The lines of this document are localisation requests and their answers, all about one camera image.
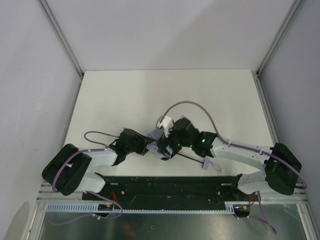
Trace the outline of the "lavender folding umbrella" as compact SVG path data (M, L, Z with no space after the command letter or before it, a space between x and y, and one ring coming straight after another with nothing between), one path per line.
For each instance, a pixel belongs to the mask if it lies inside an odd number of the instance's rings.
M217 172L222 171L221 167L211 160L213 158L211 144L217 138L217 134L199 131L184 116L181 116L177 121L169 116L160 116L155 130L148 133L147 137L154 141L149 143L146 148L158 159L168 161L175 156L181 156L202 164L204 170L212 166ZM203 160L186 155L181 152L183 148L190 148Z

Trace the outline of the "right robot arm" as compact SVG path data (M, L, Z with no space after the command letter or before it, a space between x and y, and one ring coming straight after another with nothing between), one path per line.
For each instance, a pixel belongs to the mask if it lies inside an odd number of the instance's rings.
M291 196L295 191L302 164L282 143L268 147L223 141L216 133L199 131L185 117L173 121L166 116L156 126L163 131L157 141L163 155L174 156L182 148L190 148L202 158L228 159L256 168L257 172L235 177L233 186L244 194L273 190Z

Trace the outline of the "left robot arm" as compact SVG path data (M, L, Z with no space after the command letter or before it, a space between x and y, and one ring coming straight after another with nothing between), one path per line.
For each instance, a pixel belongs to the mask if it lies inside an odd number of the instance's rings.
M42 171L42 178L54 192L68 196L74 192L100 193L107 180L100 173L91 173L95 167L113 167L124 162L127 155L145 155L147 145L155 140L130 128L103 148L79 149L66 144Z

